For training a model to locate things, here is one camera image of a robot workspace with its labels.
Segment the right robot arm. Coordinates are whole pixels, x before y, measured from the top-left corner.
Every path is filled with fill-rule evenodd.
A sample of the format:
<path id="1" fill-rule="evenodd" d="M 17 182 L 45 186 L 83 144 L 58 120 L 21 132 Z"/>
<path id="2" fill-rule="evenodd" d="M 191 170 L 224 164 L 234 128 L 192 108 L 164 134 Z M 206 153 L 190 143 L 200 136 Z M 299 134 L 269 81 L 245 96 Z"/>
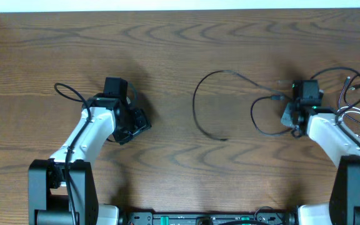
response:
<path id="1" fill-rule="evenodd" d="M 284 224 L 360 225 L 360 138 L 337 112 L 321 105 L 323 92 L 316 80 L 295 80 L 292 101 L 281 122 L 295 138 L 308 136 L 337 168 L 329 202 L 302 205 L 286 213 Z"/>

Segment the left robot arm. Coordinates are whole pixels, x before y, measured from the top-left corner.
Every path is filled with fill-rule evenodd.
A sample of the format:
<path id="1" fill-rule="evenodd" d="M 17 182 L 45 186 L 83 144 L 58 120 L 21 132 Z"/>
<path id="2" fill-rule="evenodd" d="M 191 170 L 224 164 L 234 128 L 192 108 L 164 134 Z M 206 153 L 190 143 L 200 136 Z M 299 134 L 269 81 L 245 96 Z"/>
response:
<path id="1" fill-rule="evenodd" d="M 28 169 L 29 224 L 127 224 L 117 206 L 98 201 L 94 162 L 105 142 L 126 144 L 151 123 L 128 98 L 126 80 L 107 77 L 102 92 L 85 99 L 81 118 L 66 142 L 48 159 L 35 159 Z"/>

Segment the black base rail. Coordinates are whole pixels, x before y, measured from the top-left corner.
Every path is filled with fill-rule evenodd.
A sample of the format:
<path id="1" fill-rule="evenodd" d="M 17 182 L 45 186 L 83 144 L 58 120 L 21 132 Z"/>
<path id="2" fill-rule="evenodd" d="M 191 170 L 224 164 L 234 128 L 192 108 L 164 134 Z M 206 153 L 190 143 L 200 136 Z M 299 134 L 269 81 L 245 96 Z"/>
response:
<path id="1" fill-rule="evenodd" d="M 263 206 L 249 212 L 156 212 L 153 210 L 121 211 L 119 225 L 222 225 L 267 224 L 298 225 L 296 211 L 282 211 Z"/>

